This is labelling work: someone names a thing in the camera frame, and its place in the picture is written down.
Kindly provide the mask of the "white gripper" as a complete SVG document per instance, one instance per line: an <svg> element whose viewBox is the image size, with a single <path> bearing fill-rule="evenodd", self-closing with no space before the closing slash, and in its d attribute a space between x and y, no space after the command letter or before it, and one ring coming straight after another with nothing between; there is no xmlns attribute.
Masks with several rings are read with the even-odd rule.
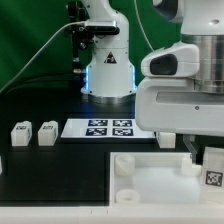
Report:
<svg viewBox="0 0 224 224"><path fill-rule="evenodd" d="M183 142L195 164L194 135L224 137L224 95L197 92L190 79L146 77L137 89L135 120L144 131L190 134Z"/></svg>

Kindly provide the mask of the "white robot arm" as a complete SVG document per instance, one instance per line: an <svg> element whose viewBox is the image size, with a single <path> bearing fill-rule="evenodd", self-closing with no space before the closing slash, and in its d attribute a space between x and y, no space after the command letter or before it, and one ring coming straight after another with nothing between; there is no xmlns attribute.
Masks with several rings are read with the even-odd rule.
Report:
<svg viewBox="0 0 224 224"><path fill-rule="evenodd" d="M161 16L181 27L181 40L148 54L135 83L129 61L129 22L109 0L81 0L93 35L83 95L100 102L135 97L140 129L224 137L224 0L151 0Z"/></svg>

